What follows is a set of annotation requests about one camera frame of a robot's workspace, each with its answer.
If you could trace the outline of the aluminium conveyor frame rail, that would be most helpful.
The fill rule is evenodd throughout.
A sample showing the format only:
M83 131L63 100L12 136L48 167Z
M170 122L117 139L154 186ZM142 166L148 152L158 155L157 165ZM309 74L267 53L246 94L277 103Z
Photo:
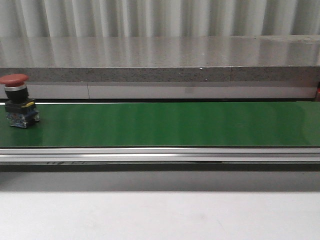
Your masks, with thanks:
M319 163L319 147L1 148L2 164Z

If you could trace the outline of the green conveyor belt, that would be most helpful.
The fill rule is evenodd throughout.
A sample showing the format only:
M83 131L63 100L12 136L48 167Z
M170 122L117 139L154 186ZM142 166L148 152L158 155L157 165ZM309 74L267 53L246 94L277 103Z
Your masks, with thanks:
M40 104L40 121L9 125L1 147L317 147L317 101Z

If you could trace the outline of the grey stone counter ledge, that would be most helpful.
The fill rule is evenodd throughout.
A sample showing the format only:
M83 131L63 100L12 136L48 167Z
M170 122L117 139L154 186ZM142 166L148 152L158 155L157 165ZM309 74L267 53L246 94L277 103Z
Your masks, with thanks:
M50 101L314 101L320 38L3 37L0 73Z

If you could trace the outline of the white pleated curtain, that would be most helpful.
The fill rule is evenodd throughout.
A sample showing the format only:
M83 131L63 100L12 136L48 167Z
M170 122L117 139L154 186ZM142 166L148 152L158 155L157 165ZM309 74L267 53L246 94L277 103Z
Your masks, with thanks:
M2 37L318 35L317 0L3 0Z

